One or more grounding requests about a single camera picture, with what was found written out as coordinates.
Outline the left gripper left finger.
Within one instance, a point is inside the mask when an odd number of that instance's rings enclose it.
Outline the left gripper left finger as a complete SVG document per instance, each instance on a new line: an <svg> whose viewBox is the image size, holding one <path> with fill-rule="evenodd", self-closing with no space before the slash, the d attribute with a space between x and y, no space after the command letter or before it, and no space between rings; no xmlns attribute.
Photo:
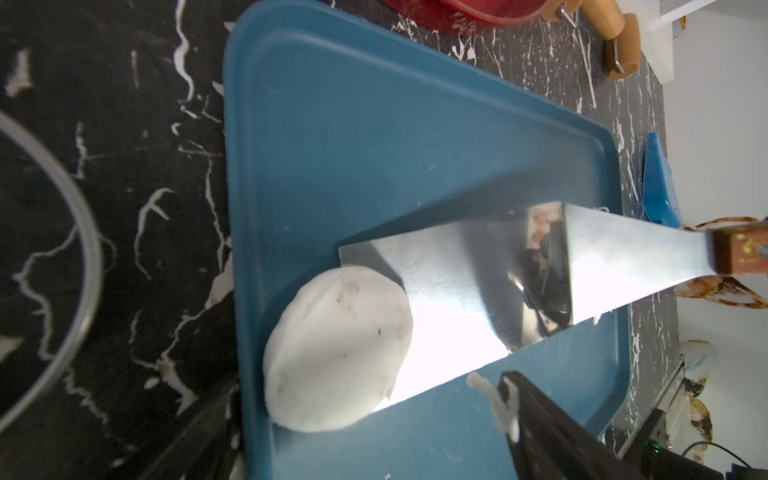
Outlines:
<svg viewBox="0 0 768 480"><path fill-rule="evenodd" d="M135 479L180 479L224 431L226 407L237 376L218 382L182 414L177 424L163 430L140 451Z"/></svg>

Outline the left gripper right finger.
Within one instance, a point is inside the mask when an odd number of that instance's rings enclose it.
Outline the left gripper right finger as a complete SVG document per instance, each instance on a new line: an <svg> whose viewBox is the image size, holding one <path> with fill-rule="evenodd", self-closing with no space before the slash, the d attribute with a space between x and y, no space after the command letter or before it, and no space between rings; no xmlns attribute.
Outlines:
<svg viewBox="0 0 768 480"><path fill-rule="evenodd" d="M499 394L513 421L506 434L519 479L640 479L522 373L502 374Z"/></svg>

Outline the metal dough scraper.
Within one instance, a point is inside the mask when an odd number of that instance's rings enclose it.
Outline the metal dough scraper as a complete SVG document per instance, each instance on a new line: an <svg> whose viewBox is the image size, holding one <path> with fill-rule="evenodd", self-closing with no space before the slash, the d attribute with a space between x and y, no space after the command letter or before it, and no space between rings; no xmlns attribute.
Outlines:
<svg viewBox="0 0 768 480"><path fill-rule="evenodd" d="M413 338L390 397L397 404L687 281L763 274L767 225L675 229L550 202L347 244L338 255L407 294Z"/></svg>

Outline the round white dumpling wrapper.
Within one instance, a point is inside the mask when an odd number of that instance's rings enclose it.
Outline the round white dumpling wrapper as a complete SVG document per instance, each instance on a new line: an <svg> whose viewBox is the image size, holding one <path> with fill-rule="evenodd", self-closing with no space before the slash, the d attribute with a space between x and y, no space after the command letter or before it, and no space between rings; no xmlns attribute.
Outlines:
<svg viewBox="0 0 768 480"><path fill-rule="evenodd" d="M406 292L362 266L302 286L267 341L262 371L272 422L301 433L347 428L394 391L411 345Z"/></svg>

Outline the round metal cutter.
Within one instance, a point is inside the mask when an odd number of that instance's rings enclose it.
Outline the round metal cutter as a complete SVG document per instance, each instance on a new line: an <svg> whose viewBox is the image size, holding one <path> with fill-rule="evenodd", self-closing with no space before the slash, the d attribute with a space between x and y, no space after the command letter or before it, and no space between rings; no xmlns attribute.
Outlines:
<svg viewBox="0 0 768 480"><path fill-rule="evenodd" d="M104 254L63 164L1 116L1 431L70 373L98 310Z"/></svg>

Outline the wooden double roller pin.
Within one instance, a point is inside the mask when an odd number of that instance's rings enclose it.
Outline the wooden double roller pin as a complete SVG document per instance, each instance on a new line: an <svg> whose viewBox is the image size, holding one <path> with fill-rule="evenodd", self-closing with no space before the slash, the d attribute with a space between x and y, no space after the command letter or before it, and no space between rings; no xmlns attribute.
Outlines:
<svg viewBox="0 0 768 480"><path fill-rule="evenodd" d="M584 14L605 41L608 76L612 80L622 80L634 75L642 58L637 16L623 14L614 0L549 0L544 3L540 16L547 22L566 20L576 28L577 13Z"/></svg>

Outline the white dough piece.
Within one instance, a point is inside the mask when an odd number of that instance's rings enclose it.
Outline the white dough piece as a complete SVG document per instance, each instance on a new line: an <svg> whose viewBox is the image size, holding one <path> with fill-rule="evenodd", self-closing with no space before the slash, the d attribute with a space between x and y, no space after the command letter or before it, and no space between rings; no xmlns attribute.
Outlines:
<svg viewBox="0 0 768 480"><path fill-rule="evenodd" d="M504 399L498 388L494 388L488 379L477 372L471 372L466 378L467 385L478 390L489 399L490 407L499 429L513 444L520 440L520 396L518 388L504 377L501 386L507 388L507 398Z"/></svg>

